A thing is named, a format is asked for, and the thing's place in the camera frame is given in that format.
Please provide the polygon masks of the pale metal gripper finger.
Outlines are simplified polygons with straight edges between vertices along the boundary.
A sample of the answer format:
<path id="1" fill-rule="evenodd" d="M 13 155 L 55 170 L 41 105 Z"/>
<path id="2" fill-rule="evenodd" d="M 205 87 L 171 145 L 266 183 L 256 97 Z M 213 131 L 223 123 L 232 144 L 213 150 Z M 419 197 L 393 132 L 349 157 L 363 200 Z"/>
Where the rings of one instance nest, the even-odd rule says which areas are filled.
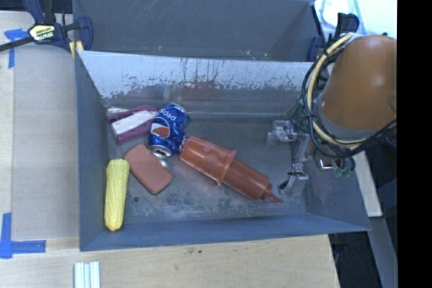
<path id="1" fill-rule="evenodd" d="M 275 145 L 278 142 L 290 143 L 298 139 L 298 131 L 289 120 L 275 120 L 272 130 L 267 133 L 267 144 Z"/>
<path id="2" fill-rule="evenodd" d="M 293 163 L 286 179 L 277 187 L 281 195 L 301 196 L 308 182 L 308 175 L 304 170 L 304 163 Z"/>

